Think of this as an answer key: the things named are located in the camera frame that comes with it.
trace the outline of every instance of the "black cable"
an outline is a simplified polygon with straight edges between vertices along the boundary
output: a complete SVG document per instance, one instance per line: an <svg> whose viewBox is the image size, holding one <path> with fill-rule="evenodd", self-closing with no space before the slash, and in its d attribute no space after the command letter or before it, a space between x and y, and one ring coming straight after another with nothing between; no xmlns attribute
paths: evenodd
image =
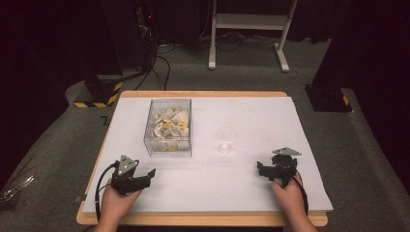
<svg viewBox="0 0 410 232"><path fill-rule="evenodd" d="M87 232L88 230L90 230L91 228L93 228L95 225L89 225L87 227L85 227L83 230L81 230L81 232Z"/></svg>
<svg viewBox="0 0 410 232"><path fill-rule="evenodd" d="M226 13L227 13L227 14L228 14L229 11L230 11L230 5L231 5L231 3L232 3L232 0L229 0L229 5L228 5L228 7L226 8Z"/></svg>
<svg viewBox="0 0 410 232"><path fill-rule="evenodd" d="M279 167L281 167L282 170L286 173L286 175L288 177L292 178L292 180L294 180L296 182L296 184L298 185L299 190L301 191L301 194L302 194L302 198L304 200L305 213L308 214L308 195L307 195L307 193L304 189L304 181L302 180L301 173L298 170L296 170L296 173L298 173L299 177L301 178L301 183L299 183L299 181L296 180L296 178L294 176L292 176L288 171L286 171L286 169L280 163L278 163L278 164L279 164Z"/></svg>
<svg viewBox="0 0 410 232"><path fill-rule="evenodd" d="M156 56L156 57L162 59L168 66L168 73L166 74L165 84L163 85L163 90L166 90L166 85L168 84L168 79L169 79L169 73L171 72L171 66L169 65L169 62L165 58L161 56Z"/></svg>
<svg viewBox="0 0 410 232"><path fill-rule="evenodd" d="M101 188L99 189L99 193L100 193L100 191L102 191L103 189L105 189L105 188L107 188L107 187L109 187L109 186L111 186L111 184L107 184L107 185L101 187Z"/></svg>
<svg viewBox="0 0 410 232"><path fill-rule="evenodd" d="M100 188L100 185L101 185L101 183L102 183L102 180L103 180L103 176L105 175L105 173L109 170L109 169L111 169L111 168L113 168L113 167L116 167L117 165L118 165L118 161L115 161L114 163L112 163L111 165L109 165L107 168L106 168L106 170L102 173L102 175L101 175L101 177L100 177L100 179L99 179L99 182L97 183L97 187L96 187L96 195L95 195L95 197L94 197L94 204L96 205L96 214L97 214L97 220L100 220L100 216L101 216L101 211L100 211L100 190L101 190L101 188Z"/></svg>
<svg viewBox="0 0 410 232"><path fill-rule="evenodd" d="M224 39L223 41L224 41L224 42L227 42L227 43L238 43L235 47L233 47L233 48L231 48L231 49L221 48L220 46L217 46L217 45L215 45L215 47L216 47L217 49L219 49L219 50L222 50L222 51L234 51L234 50L238 49L238 48L241 46L241 44L242 44L242 39L241 39L236 33L234 33L234 35L235 35L235 38L236 38L237 40L235 40L235 41L233 41L233 40L230 41L230 40Z"/></svg>
<svg viewBox="0 0 410 232"><path fill-rule="evenodd" d="M163 82L162 82L162 79L160 78L160 76L158 75L158 73L153 69L153 72L154 72L154 74L156 75L156 77L157 77L157 82L158 82L158 84L160 85L160 89L162 90L162 87L164 87L164 84L163 84Z"/></svg>
<svg viewBox="0 0 410 232"><path fill-rule="evenodd" d="M134 79L134 78L137 78L137 77L139 77L139 76L142 76L142 75L145 74L147 71L148 71L148 69L145 68L145 69L142 70L141 72L137 72L137 73L132 74L132 75L129 75L129 76L124 76L124 77L115 79L115 80L113 80L112 82L123 82L123 81L128 80L128 79Z"/></svg>
<svg viewBox="0 0 410 232"><path fill-rule="evenodd" d="M202 31L201 35L199 36L199 39L201 39L201 37L204 35L206 28L208 26L208 21L209 21L209 15L211 14L211 0L208 0L208 14L206 16L206 21L205 21L205 26L204 26L204 30Z"/></svg>
<svg viewBox="0 0 410 232"><path fill-rule="evenodd" d="M261 41L261 42L244 42L244 41L242 41L242 44L244 44L244 45L266 45L266 44L274 44L277 40L279 40L280 38L275 38L274 40L271 40L271 41L269 41L269 42L266 42L266 41L268 41L269 39L271 39L271 38L269 38L269 37L265 37L265 39L263 39L263 41Z"/></svg>
<svg viewBox="0 0 410 232"><path fill-rule="evenodd" d="M175 43L173 43L173 44L168 44L168 45L163 45L163 46L160 46L160 47L166 47L166 46L169 46L169 45L172 45L172 48L171 48L170 50L163 51L163 52L158 52L158 54L166 54L166 53L169 53L169 52L175 50L175 47L176 47Z"/></svg>
<svg viewBox="0 0 410 232"><path fill-rule="evenodd" d="M152 69L154 68L156 60L157 60L157 56L154 56L153 61L149 65L149 71L144 75L141 82L139 82L139 84L135 87L134 90L137 90L142 85L142 83L144 83L145 79L147 78L147 76L151 73Z"/></svg>

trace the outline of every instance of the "table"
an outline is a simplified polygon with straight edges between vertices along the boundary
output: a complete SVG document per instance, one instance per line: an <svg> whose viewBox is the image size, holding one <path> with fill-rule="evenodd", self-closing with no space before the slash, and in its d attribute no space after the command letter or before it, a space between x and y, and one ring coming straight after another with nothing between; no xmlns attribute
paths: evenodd
<svg viewBox="0 0 410 232"><path fill-rule="evenodd" d="M286 15L271 15L271 14L218 14L217 0L214 0L213 17L212 17L212 33L211 45L209 51L210 70L217 67L217 47L216 35L217 28L230 29L253 29L253 30L274 30L282 31L279 43L275 43L275 52L277 53L280 67L284 73L290 71L286 58L283 53L284 42L286 41L287 33L292 22L293 14L296 9L298 0L291 0L289 12Z"/></svg>
<svg viewBox="0 0 410 232"><path fill-rule="evenodd" d="M128 98L211 98L211 97L286 97L283 92L223 92L223 91L125 91L121 94L121 100ZM102 152L106 145L110 128L105 137L102 150L96 161L93 174L85 191L90 192L90 187L96 169L101 161ZM80 224L97 224L97 218L93 212L84 212L85 201L81 202L77 213L77 222ZM308 214L315 226L324 226L328 222L326 212L314 211ZM186 226L286 226L286 217L281 212L129 212L121 224L131 225L186 225Z"/></svg>

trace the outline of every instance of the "person's right hand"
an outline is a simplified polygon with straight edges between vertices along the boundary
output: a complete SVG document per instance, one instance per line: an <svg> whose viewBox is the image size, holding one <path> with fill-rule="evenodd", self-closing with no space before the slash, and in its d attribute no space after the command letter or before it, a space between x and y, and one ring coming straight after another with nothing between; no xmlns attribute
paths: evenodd
<svg viewBox="0 0 410 232"><path fill-rule="evenodd" d="M295 179L301 183L299 174L295 176ZM280 207L286 214L305 214L305 205L301 190L293 179L289 180L285 188L282 188L277 182L272 182L272 190L275 193Z"/></svg>
<svg viewBox="0 0 410 232"><path fill-rule="evenodd" d="M301 183L299 174L295 176L295 179ZM280 207L284 210L293 232L317 231L305 212L300 187L293 179L290 179L285 188L282 188L276 182L272 182L272 190Z"/></svg>

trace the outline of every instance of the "gray mat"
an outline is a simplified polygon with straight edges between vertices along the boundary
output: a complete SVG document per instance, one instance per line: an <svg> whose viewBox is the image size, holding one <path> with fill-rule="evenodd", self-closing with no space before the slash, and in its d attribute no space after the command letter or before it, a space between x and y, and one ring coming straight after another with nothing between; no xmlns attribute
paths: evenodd
<svg viewBox="0 0 410 232"><path fill-rule="evenodd" d="M281 72L272 44L242 45L229 52L218 50L215 71L208 71L207 49L176 46L161 56L171 66L168 90L284 91L292 97L335 207L328 213L328 225L319 231L410 231L409 195L375 141L354 92L342 90L353 113L311 109L304 85L313 80L328 45L286 43L284 52L292 70L289 73ZM160 53L169 48L162 47ZM155 70L162 79L166 77L167 65L162 60L157 60ZM125 81L121 91L134 89L141 79ZM16 169L15 173L28 162L25 168L34 168L16 181L29 175L35 175L35 181L23 190L13 211L0 213L0 231L86 228L75 219L77 199L87 187L103 144L108 128L104 117L110 119L115 104L110 108L74 107L81 84L67 90L71 106L38 139ZM153 73L140 89L160 89Z"/></svg>

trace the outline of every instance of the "clear plastic box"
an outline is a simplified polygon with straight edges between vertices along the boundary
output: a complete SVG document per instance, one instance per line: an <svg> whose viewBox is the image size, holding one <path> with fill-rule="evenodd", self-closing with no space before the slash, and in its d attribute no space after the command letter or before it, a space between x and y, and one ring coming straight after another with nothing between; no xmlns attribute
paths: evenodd
<svg viewBox="0 0 410 232"><path fill-rule="evenodd" d="M144 143L151 157L191 156L191 100L151 100Z"/></svg>

